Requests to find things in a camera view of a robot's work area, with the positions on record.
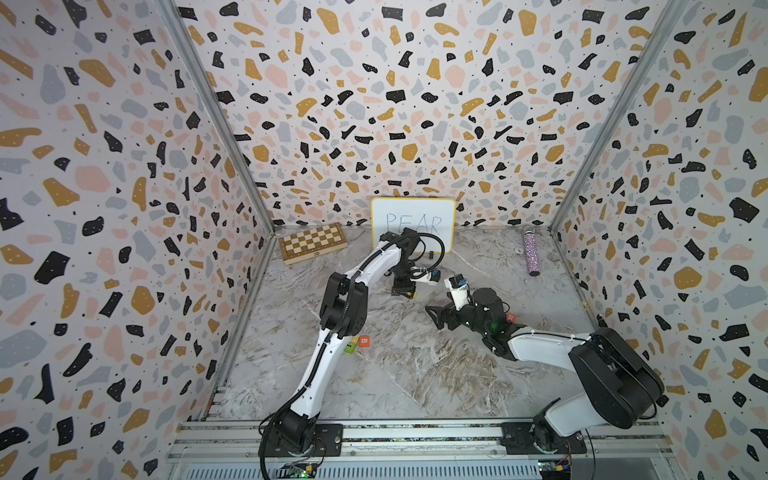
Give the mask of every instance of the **whiteboard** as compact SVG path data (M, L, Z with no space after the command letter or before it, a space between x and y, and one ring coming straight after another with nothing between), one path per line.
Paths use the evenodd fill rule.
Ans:
M453 222L456 202L451 198L374 198L371 201L373 246L387 232L400 234L403 228L432 233L440 237L445 251L453 248ZM440 252L440 244L433 238L422 238L427 252ZM416 253L424 251L419 244Z

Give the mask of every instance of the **chessboard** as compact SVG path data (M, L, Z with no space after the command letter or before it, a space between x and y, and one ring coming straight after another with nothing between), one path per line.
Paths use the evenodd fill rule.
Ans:
M286 265L346 248L341 223L304 230L280 239L280 253Z

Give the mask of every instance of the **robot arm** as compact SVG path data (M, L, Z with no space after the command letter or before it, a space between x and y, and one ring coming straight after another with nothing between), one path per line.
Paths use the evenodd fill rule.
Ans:
M444 247L435 264L428 269L416 268L409 260L421 236L436 238L442 246L442 241L429 233L417 233L408 228L402 235L388 232L355 268L344 274L331 274L319 311L320 331L310 363L293 396L268 417L269 424L259 451L262 465L264 446L268 442L296 454L312 447L315 424L333 370L344 347L366 322L368 287L391 273L394 277L392 295L413 298L415 282L435 283L439 280L440 272L435 267L445 254ZM262 475L267 478L264 469Z
M445 285L452 303L425 308L438 329L464 325L480 333L496 356L547 363L578 375L583 392L553 401L534 417L532 440L543 452L595 425L629 429L664 391L658 375L612 329L580 334L534 330L514 323L493 289L470 293L461 275Z

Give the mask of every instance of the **marble floor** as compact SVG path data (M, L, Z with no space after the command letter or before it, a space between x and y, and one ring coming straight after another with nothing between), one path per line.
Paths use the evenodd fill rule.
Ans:
M370 230L346 229L349 247L283 264L273 253L220 406L225 419L262 419L293 394L312 354L326 279L372 250ZM547 232L536 236L541 275L529 276L520 230L457 230L442 278L462 273L471 289L490 286L519 323L563 333L593 330ZM428 260L419 263L429 265ZM424 305L445 305L446 288L418 283L417 296L390 296L391 279L369 293L361 335L371 346L344 354L326 391L324 419L532 416L578 391L572 372L498 359L480 336L438 331Z

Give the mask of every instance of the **patterned wall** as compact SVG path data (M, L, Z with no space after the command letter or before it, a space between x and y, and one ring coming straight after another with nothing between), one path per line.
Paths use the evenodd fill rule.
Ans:
M154 4L0 14L0 476L154 477L261 226Z
M376 196L549 223L663 0L180 0L277 224Z
M558 238L689 478L768 478L768 2L690 2Z

